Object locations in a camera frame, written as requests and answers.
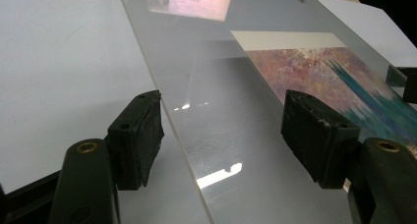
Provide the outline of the clear acrylic photo frame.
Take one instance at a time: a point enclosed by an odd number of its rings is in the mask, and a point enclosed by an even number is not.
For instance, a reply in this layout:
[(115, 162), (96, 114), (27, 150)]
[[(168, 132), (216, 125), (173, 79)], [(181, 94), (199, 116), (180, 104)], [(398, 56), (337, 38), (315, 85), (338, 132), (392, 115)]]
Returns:
[(215, 224), (351, 224), (281, 135), (279, 100), (234, 30), (331, 32), (385, 80), (387, 60), (319, 0), (122, 0)]

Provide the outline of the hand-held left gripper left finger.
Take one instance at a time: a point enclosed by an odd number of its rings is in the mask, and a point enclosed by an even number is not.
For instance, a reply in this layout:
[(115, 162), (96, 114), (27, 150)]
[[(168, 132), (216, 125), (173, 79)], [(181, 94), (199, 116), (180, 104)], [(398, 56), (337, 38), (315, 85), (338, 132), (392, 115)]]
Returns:
[(164, 137), (160, 100), (157, 90), (137, 95), (105, 138), (67, 149), (48, 224), (120, 224), (118, 193), (148, 184)]

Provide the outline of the colourful photo print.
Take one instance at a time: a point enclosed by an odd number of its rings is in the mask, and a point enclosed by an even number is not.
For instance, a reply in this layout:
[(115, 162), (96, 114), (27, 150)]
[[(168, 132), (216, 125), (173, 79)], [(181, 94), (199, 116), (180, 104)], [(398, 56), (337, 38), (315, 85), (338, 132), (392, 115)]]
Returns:
[(417, 110), (331, 32), (234, 30), (279, 100), (317, 97), (361, 128), (360, 140), (394, 140), (417, 158)]

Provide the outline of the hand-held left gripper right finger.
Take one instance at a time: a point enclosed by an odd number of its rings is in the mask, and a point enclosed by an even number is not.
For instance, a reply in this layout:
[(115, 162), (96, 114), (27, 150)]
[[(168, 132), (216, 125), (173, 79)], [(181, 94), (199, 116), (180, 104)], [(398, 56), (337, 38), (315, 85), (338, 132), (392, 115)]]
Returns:
[(360, 128), (305, 92), (287, 90), (281, 134), (323, 189), (345, 182), (354, 224), (417, 224), (417, 158), (402, 144), (359, 141)]

